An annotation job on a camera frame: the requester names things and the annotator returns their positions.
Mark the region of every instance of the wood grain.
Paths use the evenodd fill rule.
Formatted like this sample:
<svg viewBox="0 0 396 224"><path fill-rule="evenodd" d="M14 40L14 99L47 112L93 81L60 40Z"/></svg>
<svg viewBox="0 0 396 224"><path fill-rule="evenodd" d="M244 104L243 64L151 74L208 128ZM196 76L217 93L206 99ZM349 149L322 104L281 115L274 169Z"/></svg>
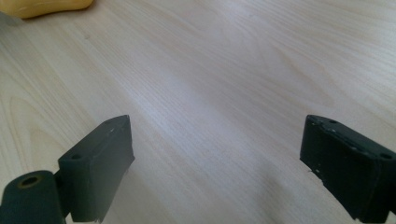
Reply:
<svg viewBox="0 0 396 224"><path fill-rule="evenodd" d="M305 116L396 150L393 1L96 0L0 15L0 52L0 189L130 115L104 223L355 223L299 161Z"/></svg>

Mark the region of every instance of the wooden table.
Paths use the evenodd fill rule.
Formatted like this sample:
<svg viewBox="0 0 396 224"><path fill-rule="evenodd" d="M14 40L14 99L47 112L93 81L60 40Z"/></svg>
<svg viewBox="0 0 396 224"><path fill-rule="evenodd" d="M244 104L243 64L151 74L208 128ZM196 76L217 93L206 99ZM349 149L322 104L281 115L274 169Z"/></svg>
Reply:
<svg viewBox="0 0 396 224"><path fill-rule="evenodd" d="M299 161L304 119L395 150L395 87L393 1L96 0L2 14L0 189L57 171L98 124L129 114L136 161L104 223L355 223Z"/></svg>

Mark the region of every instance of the black plastic part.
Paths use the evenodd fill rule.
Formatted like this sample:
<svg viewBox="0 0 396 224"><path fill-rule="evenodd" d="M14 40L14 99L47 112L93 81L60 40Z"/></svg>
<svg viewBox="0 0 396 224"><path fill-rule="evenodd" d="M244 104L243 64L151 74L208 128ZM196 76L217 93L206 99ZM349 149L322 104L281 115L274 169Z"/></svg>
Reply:
<svg viewBox="0 0 396 224"><path fill-rule="evenodd" d="M383 223L395 208L396 154L360 133L308 115L300 156L354 219Z"/></svg>
<svg viewBox="0 0 396 224"><path fill-rule="evenodd" d="M1 224L64 224L103 220L120 181L134 161L129 116L109 119L67 151L60 170L22 175L7 186Z"/></svg>

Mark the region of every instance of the light wood surface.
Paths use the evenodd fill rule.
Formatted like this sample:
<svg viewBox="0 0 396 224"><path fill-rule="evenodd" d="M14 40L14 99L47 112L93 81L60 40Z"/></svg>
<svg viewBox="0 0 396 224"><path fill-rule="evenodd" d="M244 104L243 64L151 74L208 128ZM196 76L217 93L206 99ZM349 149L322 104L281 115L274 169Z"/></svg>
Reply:
<svg viewBox="0 0 396 224"><path fill-rule="evenodd" d="M96 0L0 15L0 189L57 171L123 114L136 161L104 223L355 223L299 161L304 119L396 150L396 4Z"/></svg>

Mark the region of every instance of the yellow object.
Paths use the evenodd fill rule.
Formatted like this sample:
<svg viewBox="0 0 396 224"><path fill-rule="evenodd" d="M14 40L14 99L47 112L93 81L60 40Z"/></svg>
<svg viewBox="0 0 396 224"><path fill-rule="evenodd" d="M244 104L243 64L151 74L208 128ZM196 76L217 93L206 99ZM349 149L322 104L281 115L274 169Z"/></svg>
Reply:
<svg viewBox="0 0 396 224"><path fill-rule="evenodd" d="M0 11L26 19L51 12L82 9L91 3L92 0L0 0Z"/></svg>

